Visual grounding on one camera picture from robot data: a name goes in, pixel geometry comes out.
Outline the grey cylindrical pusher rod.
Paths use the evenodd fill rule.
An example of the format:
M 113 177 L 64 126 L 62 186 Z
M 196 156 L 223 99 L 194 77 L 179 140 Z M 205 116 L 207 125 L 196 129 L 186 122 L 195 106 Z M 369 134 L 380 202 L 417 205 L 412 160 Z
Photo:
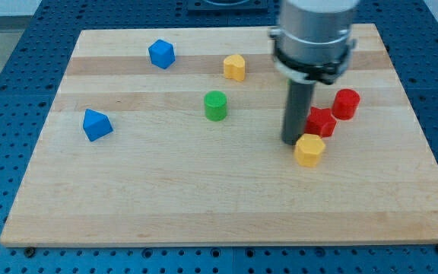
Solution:
M 281 130 L 281 139 L 287 145 L 295 145 L 301 135 L 304 134 L 314 87 L 314 84 L 288 82 L 287 100 Z

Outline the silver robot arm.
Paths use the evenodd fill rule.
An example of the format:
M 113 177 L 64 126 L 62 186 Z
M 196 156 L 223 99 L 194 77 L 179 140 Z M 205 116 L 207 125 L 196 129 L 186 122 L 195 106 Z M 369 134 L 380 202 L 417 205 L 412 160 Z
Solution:
M 275 68 L 287 77 L 281 139 L 295 145 L 304 133 L 317 83 L 334 84 L 348 69 L 356 41 L 351 26 L 359 0 L 284 0 L 273 41 Z

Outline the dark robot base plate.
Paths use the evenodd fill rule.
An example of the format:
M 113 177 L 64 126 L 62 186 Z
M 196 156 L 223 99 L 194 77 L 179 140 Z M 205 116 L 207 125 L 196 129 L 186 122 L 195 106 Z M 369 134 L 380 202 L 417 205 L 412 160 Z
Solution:
M 267 0 L 188 0 L 187 11 L 264 11 Z

